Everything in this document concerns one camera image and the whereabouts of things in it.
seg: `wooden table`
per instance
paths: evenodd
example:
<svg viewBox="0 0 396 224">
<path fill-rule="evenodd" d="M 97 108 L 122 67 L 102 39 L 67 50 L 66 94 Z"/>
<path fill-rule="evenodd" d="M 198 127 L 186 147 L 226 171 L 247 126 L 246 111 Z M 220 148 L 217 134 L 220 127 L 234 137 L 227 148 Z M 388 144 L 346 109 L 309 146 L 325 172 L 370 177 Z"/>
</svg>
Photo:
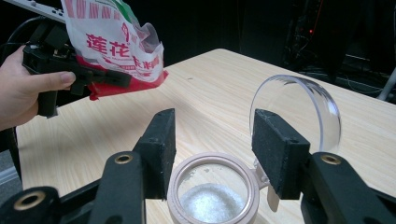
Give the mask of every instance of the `wooden table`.
<svg viewBox="0 0 396 224">
<path fill-rule="evenodd" d="M 174 168 L 205 151 L 226 152 L 253 167 L 249 110 L 270 76 L 291 71 L 225 49 L 165 68 L 157 89 L 88 98 L 18 127 L 23 188 L 53 186 L 61 196 L 101 177 L 106 159 L 131 150 L 154 114 L 176 110 Z M 396 196 L 396 105 L 317 81 L 338 104 L 342 119 L 339 155 L 366 183 Z M 277 213 L 261 191 L 256 223 L 303 223 L 299 202 L 280 202 Z M 147 200 L 148 223 L 172 223 L 166 202 Z"/>
</svg>

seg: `black bracket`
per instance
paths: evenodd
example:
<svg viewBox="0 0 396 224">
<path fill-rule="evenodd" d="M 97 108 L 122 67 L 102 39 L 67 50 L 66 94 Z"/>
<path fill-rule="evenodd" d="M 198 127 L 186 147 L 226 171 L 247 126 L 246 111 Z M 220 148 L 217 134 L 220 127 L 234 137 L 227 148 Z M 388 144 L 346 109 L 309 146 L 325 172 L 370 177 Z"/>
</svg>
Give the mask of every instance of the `black bracket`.
<svg viewBox="0 0 396 224">
<path fill-rule="evenodd" d="M 252 150 L 281 200 L 299 200 L 305 223 L 396 223 L 396 199 L 369 188 L 342 157 L 309 154 L 278 114 L 256 109 Z"/>
<path fill-rule="evenodd" d="M 53 187 L 24 190 L 0 207 L 0 223 L 146 223 L 145 199 L 166 200 L 175 130 L 175 109 L 157 113 L 132 151 L 107 159 L 100 179 L 62 198 Z"/>
</svg>

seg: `clear plastic lid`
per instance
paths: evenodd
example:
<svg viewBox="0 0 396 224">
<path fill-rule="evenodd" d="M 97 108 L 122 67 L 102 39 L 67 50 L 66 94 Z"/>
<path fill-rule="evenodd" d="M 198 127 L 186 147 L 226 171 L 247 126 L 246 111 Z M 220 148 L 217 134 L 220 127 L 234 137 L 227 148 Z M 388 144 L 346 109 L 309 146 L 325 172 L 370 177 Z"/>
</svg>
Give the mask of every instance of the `clear plastic lid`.
<svg viewBox="0 0 396 224">
<path fill-rule="evenodd" d="M 330 94 L 318 83 L 302 77 L 275 75 L 256 91 L 250 108 L 250 134 L 254 112 L 264 109 L 277 113 L 310 144 L 310 152 L 338 152 L 341 117 Z"/>
</svg>

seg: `white plastic bag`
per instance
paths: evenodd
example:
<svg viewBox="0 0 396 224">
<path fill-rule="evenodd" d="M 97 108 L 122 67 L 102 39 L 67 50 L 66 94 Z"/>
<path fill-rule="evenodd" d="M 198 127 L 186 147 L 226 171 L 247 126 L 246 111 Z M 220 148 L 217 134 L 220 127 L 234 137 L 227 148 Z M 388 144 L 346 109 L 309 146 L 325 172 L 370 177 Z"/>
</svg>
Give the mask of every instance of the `white plastic bag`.
<svg viewBox="0 0 396 224">
<path fill-rule="evenodd" d="M 132 76 L 128 88 L 92 83 L 92 100 L 152 89 L 164 82 L 168 74 L 163 70 L 163 44 L 151 24 L 139 25 L 127 4 L 121 0 L 62 0 L 62 5 L 78 62 Z"/>
</svg>

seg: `brass insert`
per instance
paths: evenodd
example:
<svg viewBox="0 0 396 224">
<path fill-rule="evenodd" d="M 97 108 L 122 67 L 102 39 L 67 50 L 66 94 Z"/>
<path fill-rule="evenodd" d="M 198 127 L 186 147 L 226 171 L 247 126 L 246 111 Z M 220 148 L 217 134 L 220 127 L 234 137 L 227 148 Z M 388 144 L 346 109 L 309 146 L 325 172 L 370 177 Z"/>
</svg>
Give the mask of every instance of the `brass insert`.
<svg viewBox="0 0 396 224">
<path fill-rule="evenodd" d="M 18 211 L 33 208 L 46 198 L 46 193 L 41 190 L 33 191 L 23 195 L 14 203 L 14 209 Z"/>
<path fill-rule="evenodd" d="M 334 157 L 332 155 L 329 155 L 329 154 L 322 155 L 320 158 L 323 161 L 325 161 L 325 162 L 327 162 L 327 163 L 329 163 L 331 165 L 339 165 L 339 164 L 341 164 L 341 161 L 338 158 L 336 158 L 336 157 Z"/>
<path fill-rule="evenodd" d="M 120 155 L 115 159 L 115 162 L 118 164 L 125 164 L 130 162 L 133 159 L 130 155 Z"/>
</svg>

